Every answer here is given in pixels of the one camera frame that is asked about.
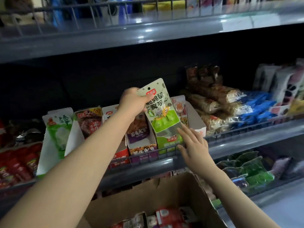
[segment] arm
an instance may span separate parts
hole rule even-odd
[[[185,126],[178,132],[187,145],[188,152],[178,145],[186,164],[211,186],[236,228],[279,228],[215,165],[208,144],[199,133]]]
[[[120,141],[153,95],[124,92],[118,111],[53,167],[0,221],[0,227],[76,227]]]

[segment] purple snack package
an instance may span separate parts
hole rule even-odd
[[[130,143],[138,142],[150,134],[145,113],[139,113],[127,130],[127,136]]]

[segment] brown cardboard box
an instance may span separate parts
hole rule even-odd
[[[152,179],[133,189],[92,201],[84,216],[92,228],[107,228],[137,213],[190,206],[205,228],[226,228],[192,174]]]

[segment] forearm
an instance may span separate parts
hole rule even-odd
[[[118,111],[52,168],[1,220],[0,227],[76,227],[134,120],[123,113]]]
[[[236,228],[279,228],[220,169],[215,170],[206,181],[221,200]]]

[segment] person's left hand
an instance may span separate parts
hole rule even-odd
[[[130,114],[132,118],[135,118],[141,111],[145,111],[145,104],[154,98],[153,94],[139,97],[136,93],[138,89],[136,87],[126,89],[119,102],[118,110]]]

